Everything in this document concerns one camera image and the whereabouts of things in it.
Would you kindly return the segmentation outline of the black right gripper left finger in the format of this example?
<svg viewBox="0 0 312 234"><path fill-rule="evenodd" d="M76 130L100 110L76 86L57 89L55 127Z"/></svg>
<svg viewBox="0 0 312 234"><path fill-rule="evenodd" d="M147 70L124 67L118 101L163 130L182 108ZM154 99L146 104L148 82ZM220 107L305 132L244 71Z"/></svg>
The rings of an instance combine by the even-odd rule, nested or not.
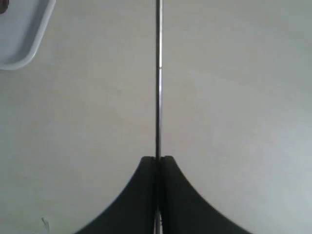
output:
<svg viewBox="0 0 312 234"><path fill-rule="evenodd" d="M152 234L156 212L156 160L141 158L130 181L98 217L78 234Z"/></svg>

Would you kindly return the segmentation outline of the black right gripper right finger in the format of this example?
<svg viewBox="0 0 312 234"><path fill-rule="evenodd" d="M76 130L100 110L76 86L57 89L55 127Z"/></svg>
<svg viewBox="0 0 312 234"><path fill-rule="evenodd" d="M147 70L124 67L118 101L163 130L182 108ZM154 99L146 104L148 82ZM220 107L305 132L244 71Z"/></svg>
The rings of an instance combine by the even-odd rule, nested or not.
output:
<svg viewBox="0 0 312 234"><path fill-rule="evenodd" d="M160 213L164 234L247 234L211 206L172 156L160 161Z"/></svg>

